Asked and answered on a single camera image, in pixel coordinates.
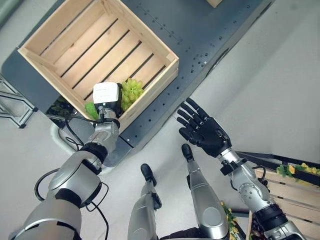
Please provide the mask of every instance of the wooden crate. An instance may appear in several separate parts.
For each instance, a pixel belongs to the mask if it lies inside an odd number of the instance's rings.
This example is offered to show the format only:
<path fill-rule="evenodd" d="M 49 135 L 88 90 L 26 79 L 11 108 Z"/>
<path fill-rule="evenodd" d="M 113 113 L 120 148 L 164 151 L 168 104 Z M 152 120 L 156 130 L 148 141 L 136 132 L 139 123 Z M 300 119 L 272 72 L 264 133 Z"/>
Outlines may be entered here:
<path fill-rule="evenodd" d="M 95 84 L 142 81 L 120 132 L 178 75 L 179 58 L 120 0 L 66 0 L 19 53 L 88 119 Z"/>
<path fill-rule="evenodd" d="M 216 8 L 222 0 L 206 0 L 212 7 Z"/>
<path fill-rule="evenodd" d="M 263 171 L 256 169 L 255 174 L 261 178 Z M 306 237 L 320 239 L 320 188 L 310 183 L 301 184 L 294 178 L 282 177 L 270 170 L 266 171 L 265 179 L 271 196 L 288 220 L 293 221 Z M 251 221 L 250 212 L 248 231 Z"/>

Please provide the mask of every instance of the metal table surface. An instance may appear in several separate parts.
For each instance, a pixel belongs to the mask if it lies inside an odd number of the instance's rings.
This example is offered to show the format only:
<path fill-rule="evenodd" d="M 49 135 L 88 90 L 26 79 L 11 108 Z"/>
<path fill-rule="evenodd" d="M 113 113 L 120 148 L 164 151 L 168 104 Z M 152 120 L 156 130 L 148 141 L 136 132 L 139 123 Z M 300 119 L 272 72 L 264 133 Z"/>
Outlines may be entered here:
<path fill-rule="evenodd" d="M 205 0 L 122 1 L 180 62 L 178 77 L 120 135 L 115 153 L 105 162 L 108 167 L 116 166 L 129 152 L 139 151 L 275 0 L 223 0 L 217 8 Z M 62 2 L 52 6 L 34 31 Z M 16 50 L 3 64 L 2 74 L 43 112 L 59 96 Z M 84 141 L 93 132 L 79 121 L 71 126 Z"/>

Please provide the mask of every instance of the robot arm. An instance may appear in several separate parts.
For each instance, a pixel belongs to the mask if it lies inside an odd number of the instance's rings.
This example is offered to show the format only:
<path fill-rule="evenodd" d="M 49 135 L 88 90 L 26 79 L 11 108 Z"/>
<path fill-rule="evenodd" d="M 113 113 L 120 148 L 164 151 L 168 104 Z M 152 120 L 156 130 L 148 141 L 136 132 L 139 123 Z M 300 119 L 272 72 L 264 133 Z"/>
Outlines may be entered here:
<path fill-rule="evenodd" d="M 101 190 L 98 174 L 105 158 L 116 147 L 121 96 L 116 83 L 94 86 L 93 101 L 98 111 L 94 133 L 61 166 L 49 184 L 46 199 L 29 215 L 23 229 L 13 239 L 81 239 L 80 208 L 89 205 Z"/>
<path fill-rule="evenodd" d="M 298 228 L 288 221 L 285 214 L 269 195 L 268 189 L 257 179 L 255 172 L 246 164 L 245 158 L 240 158 L 232 150 L 229 136 L 217 121 L 199 107 L 192 99 L 181 107 L 188 112 L 178 110 L 177 120 L 184 127 L 180 134 L 191 144 L 201 147 L 208 155 L 218 158 L 223 167 L 224 175 L 229 175 L 233 188 L 239 193 L 240 199 L 255 214 L 257 221 L 264 230 L 264 235 L 271 240 L 304 240 Z"/>

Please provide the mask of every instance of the green grapes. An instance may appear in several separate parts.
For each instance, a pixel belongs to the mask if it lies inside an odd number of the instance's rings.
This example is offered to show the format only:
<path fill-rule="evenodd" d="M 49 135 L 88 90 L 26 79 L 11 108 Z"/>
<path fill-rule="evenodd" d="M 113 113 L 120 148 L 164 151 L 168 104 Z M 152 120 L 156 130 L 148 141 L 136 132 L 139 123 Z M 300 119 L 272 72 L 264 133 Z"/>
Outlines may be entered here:
<path fill-rule="evenodd" d="M 122 102 L 121 108 L 125 112 L 128 108 L 144 93 L 143 82 L 128 78 L 122 83 Z"/>

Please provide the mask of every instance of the robot leg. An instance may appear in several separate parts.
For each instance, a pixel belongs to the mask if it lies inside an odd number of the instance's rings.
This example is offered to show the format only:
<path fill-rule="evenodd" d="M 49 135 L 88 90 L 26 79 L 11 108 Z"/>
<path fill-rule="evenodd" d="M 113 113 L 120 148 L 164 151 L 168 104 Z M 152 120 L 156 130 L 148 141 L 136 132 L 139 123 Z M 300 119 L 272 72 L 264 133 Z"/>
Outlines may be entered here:
<path fill-rule="evenodd" d="M 151 168 L 147 164 L 141 165 L 141 172 L 145 184 L 141 197 L 135 203 L 128 228 L 128 240 L 157 240 L 155 210 L 160 209 L 162 203 L 155 190 L 157 184 Z"/>
<path fill-rule="evenodd" d="M 220 200 L 203 176 L 188 144 L 182 145 L 182 153 L 188 162 L 187 181 L 201 233 L 207 238 L 223 239 L 229 233 L 229 225 Z"/>

